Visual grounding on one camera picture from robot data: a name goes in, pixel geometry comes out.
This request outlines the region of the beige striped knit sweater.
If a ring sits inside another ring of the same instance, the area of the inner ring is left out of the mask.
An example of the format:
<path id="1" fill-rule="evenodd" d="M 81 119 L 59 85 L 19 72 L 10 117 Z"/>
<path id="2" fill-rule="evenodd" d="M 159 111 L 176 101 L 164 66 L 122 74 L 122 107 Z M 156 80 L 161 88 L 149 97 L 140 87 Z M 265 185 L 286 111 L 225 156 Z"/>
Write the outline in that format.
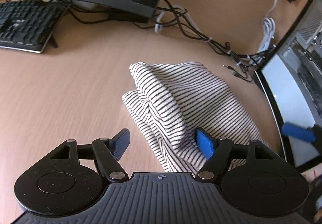
<path id="1" fill-rule="evenodd" d="M 196 174 L 205 164 L 197 128 L 240 145 L 262 140 L 229 85 L 201 63 L 138 62 L 129 71 L 136 89 L 123 103 L 164 171 Z"/>

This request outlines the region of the white aigo computer case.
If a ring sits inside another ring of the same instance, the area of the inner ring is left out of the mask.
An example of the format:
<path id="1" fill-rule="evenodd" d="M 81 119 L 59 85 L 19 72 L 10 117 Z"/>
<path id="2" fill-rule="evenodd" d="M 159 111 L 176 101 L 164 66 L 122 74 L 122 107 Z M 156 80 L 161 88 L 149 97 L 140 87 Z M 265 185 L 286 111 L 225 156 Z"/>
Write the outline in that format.
<path id="1" fill-rule="evenodd" d="M 308 0 L 289 31 L 255 71 L 255 83 L 270 104 L 281 154 L 300 173 L 321 164 L 321 152 L 282 129 L 321 126 L 321 0 Z"/>

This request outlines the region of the black keyboard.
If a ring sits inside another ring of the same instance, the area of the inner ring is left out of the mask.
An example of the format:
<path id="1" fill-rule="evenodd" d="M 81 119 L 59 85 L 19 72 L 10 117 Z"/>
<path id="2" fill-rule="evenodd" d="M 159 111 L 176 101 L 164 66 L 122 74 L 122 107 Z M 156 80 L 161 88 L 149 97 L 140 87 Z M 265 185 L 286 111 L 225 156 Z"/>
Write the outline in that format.
<path id="1" fill-rule="evenodd" d="M 1 47 L 41 53 L 69 4 L 18 0 L 1 3 Z"/>

